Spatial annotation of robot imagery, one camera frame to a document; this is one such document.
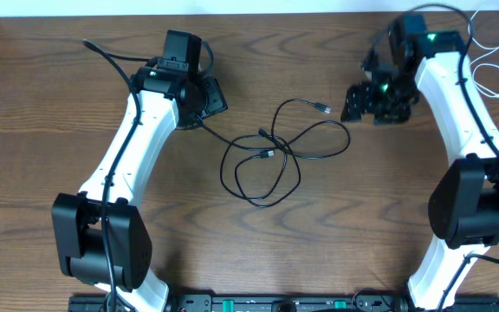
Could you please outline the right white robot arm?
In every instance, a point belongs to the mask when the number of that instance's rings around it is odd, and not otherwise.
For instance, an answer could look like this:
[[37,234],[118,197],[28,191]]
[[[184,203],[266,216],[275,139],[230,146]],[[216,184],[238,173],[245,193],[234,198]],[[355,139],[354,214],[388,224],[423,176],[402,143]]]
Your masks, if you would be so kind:
[[490,297],[459,299],[457,289],[475,262],[499,244],[499,130],[470,71],[470,38],[431,31],[412,12],[383,31],[392,62],[371,49],[361,67],[366,80],[347,90],[341,120],[370,114],[376,125],[407,122],[425,99],[437,123],[449,163],[428,202],[433,237],[417,271],[397,296],[395,311],[486,311]]

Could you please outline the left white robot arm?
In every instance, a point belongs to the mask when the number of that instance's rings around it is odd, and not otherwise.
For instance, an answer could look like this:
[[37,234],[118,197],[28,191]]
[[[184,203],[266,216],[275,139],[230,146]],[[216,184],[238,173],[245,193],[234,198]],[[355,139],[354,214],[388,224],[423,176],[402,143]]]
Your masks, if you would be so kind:
[[126,112],[97,169],[76,194],[51,208],[62,274],[105,291],[73,297],[72,311],[164,311],[168,285],[152,272],[152,241],[140,208],[159,153],[175,130],[192,130],[227,108],[200,53],[210,46],[189,32],[168,30],[162,55],[143,59],[123,77]]

